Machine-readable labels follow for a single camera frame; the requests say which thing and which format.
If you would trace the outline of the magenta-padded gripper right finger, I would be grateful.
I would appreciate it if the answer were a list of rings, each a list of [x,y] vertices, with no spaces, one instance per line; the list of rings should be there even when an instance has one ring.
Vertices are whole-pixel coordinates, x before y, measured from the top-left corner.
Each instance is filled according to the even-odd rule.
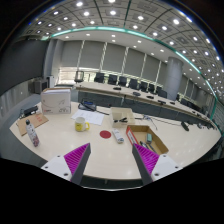
[[[182,169],[167,154],[158,155],[141,145],[132,145],[132,154],[144,185],[164,178]]]

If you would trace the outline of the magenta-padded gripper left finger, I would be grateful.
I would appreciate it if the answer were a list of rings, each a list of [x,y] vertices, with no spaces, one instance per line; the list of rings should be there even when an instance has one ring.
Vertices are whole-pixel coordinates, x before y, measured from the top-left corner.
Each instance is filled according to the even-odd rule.
[[[79,185],[90,154],[91,146],[87,143],[65,155],[54,157],[44,164],[42,169]]]

